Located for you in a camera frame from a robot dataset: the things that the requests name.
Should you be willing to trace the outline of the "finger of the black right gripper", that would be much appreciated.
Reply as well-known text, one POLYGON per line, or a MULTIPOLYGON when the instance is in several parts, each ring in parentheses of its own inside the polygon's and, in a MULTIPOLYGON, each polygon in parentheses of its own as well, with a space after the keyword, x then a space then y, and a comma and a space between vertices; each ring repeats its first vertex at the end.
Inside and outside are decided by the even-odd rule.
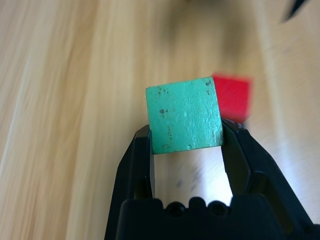
POLYGON ((307 2, 308 0, 292 0, 290 6, 285 11, 281 22, 285 23, 292 19, 307 2))

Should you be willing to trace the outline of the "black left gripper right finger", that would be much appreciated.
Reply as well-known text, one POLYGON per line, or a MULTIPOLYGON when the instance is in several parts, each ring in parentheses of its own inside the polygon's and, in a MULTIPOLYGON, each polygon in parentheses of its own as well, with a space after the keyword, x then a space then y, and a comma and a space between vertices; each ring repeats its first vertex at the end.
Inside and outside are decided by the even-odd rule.
POLYGON ((233 196, 259 195, 290 240, 318 240, 314 224, 272 156, 240 123, 222 120, 224 169, 233 196))

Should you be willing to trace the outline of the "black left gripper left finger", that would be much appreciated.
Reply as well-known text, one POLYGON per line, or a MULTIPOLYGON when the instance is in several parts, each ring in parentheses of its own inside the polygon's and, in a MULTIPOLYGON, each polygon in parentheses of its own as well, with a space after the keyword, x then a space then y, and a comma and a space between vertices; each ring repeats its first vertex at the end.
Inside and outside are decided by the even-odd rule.
POLYGON ((139 129, 116 172, 104 238, 114 240, 122 203, 128 199, 155 197, 155 165, 152 132, 148 125, 139 129))

